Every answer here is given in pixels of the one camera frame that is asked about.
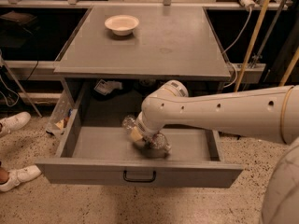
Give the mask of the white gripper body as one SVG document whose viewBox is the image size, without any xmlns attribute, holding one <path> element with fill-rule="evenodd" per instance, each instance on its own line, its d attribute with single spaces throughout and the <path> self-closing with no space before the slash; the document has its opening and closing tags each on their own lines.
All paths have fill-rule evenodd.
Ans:
<svg viewBox="0 0 299 224">
<path fill-rule="evenodd" d="M 140 112 L 136 119 L 136 127 L 143 136 L 152 137 L 163 128 L 163 124 L 148 119 Z"/>
</svg>

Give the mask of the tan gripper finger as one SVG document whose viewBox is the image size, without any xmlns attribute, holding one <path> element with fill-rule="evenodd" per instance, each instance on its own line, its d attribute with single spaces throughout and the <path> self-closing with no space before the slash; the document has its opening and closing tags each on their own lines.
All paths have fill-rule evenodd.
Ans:
<svg viewBox="0 0 299 224">
<path fill-rule="evenodd" d="M 138 141 L 143 139 L 142 134 L 139 132 L 139 130 L 136 127 L 134 127 L 131 130 L 130 137 L 131 137 L 133 142 L 138 142 Z"/>
</svg>

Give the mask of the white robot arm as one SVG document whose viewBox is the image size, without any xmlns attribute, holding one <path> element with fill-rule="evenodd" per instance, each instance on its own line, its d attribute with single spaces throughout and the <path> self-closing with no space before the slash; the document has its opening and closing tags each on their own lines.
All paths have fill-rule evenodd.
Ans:
<svg viewBox="0 0 299 224">
<path fill-rule="evenodd" d="M 285 144 L 267 186 L 259 224 L 299 224 L 299 87 L 190 97 L 170 80 L 141 105 L 133 140 L 157 141 L 168 124 L 181 124 Z"/>
</svg>

